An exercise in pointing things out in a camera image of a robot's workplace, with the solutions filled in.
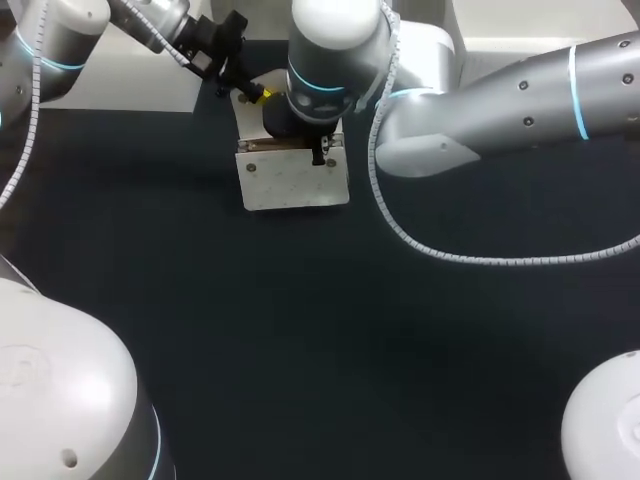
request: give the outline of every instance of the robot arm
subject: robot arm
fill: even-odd
[[[295,0],[293,19],[290,109],[306,124],[333,125],[380,85],[391,28],[376,0]],[[446,31],[403,21],[399,37],[395,92],[376,149],[378,166],[391,175],[425,177],[639,128],[638,32],[532,57],[466,88],[458,88],[459,59]]]
[[[250,81],[251,74],[241,63],[248,22],[235,11],[216,24],[204,16],[192,18],[188,0],[31,0],[0,50],[0,112],[5,126],[31,103],[33,56],[45,3],[36,80],[40,102],[71,90],[109,22],[156,53],[168,48],[182,66],[205,80],[215,79],[223,89],[239,88],[254,103],[264,92],[264,87]]]

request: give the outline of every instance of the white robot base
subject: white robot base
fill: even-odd
[[[562,450],[573,480],[640,478],[640,352],[609,360],[578,385]]]
[[[0,257],[0,478],[175,480],[120,339]]]

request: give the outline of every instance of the small hole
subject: small hole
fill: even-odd
[[[78,466],[78,456],[76,452],[67,448],[62,451],[62,463],[67,468],[76,468]]]

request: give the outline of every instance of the black connector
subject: black connector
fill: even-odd
[[[219,96],[227,96],[237,88],[256,103],[262,98],[264,87],[251,81],[253,76],[241,59],[248,25],[249,21],[235,10],[221,24],[204,16],[197,21],[189,17],[174,45],[189,59],[189,70],[218,83]]]

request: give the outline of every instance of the black mat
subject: black mat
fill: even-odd
[[[283,45],[250,49],[263,72],[285,65]],[[571,391],[640,347],[640,252],[533,270],[423,258],[376,211],[367,127],[347,124],[349,206],[250,214],[211,88],[194,116],[47,112],[51,173],[10,258],[124,340],[180,480],[566,479]],[[639,159],[612,138],[384,190],[435,247],[571,253],[640,232]]]

